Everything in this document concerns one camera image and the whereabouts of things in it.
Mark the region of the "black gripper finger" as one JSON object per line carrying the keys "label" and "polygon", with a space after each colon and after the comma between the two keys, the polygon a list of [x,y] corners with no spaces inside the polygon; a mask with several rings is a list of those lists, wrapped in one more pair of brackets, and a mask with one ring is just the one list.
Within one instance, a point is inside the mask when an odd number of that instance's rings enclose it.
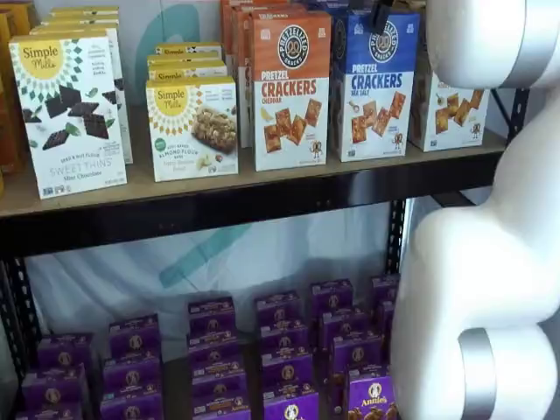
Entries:
{"label": "black gripper finger", "polygon": [[391,2],[373,2],[371,9],[372,33],[383,34],[390,12]]}

